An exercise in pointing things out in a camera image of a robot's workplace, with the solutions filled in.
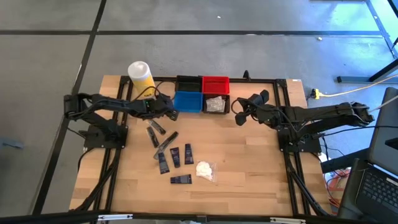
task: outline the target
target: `wooden tabletop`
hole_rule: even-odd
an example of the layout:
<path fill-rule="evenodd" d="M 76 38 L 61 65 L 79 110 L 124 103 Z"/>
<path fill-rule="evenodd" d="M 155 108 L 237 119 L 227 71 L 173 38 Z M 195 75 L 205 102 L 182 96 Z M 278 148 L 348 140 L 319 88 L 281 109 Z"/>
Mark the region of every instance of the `wooden tabletop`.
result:
<path fill-rule="evenodd" d="M 120 76 L 104 76 L 100 94 L 116 97 Z M 307 107 L 300 80 L 287 80 L 292 106 Z M 271 84 L 231 83 L 231 102 L 237 97 L 269 91 L 269 104 L 275 104 Z M 160 91 L 174 95 L 174 84 L 163 83 Z M 111 111 L 99 111 L 107 119 Z M 146 133 L 145 121 L 129 116 L 129 133 L 122 150 L 111 210 L 114 212 L 191 213 L 209 215 L 292 215 L 289 188 L 277 132 L 248 118 L 238 126 L 234 114 L 180 113 L 177 121 L 167 117 L 156 120 L 167 133 L 157 137 L 162 142 L 174 131 L 177 139 L 165 150 L 170 172 L 160 175 L 159 163 L 153 159 L 155 149 Z M 195 164 L 174 168 L 171 147 L 190 143 Z M 79 206 L 93 190 L 100 176 L 104 149 L 95 149 L 82 160 L 70 208 Z M 301 153 L 305 183 L 320 205 L 330 212 L 328 195 L 320 163 L 311 154 Z M 216 182 L 196 176 L 198 161 L 216 164 Z M 193 184 L 170 184 L 170 177 L 191 174 Z M 101 208 L 106 200 L 104 188 Z M 299 189 L 296 187 L 302 212 Z"/>

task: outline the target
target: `gray concrete floor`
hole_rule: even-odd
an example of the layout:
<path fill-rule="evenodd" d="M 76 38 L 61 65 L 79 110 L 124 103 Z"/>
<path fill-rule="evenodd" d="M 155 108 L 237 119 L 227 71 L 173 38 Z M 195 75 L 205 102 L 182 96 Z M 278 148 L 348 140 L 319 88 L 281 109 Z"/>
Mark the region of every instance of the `gray concrete floor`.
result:
<path fill-rule="evenodd" d="M 0 0 L 0 29 L 91 29 L 99 4 L 100 0 Z M 381 1 L 374 4 L 384 9 Z M 377 30 L 377 26 L 365 3 L 356 1 L 114 0 L 108 1 L 99 29 Z M 62 96 L 73 86 L 87 40 L 87 36 L 0 35 L 0 136 L 25 144 L 23 150 L 0 151 L 2 217 L 29 213 L 62 117 Z M 127 66 L 135 60 L 148 62 L 158 76 L 241 77 L 249 70 L 254 78 L 302 79 L 307 93 L 312 88 L 336 93 L 363 86 L 337 84 L 337 76 L 369 76 L 393 58 L 378 37 L 319 41 L 299 36 L 98 36 L 81 92 L 98 92 L 103 75 L 127 75 Z M 359 101 L 374 108 L 386 87 L 308 104 Z M 72 122 L 70 127 L 77 130 L 85 124 Z M 372 132 L 352 131 L 326 140 L 346 154 L 368 147 Z M 82 145 L 80 138 L 67 133 L 44 212 L 67 211 Z"/>

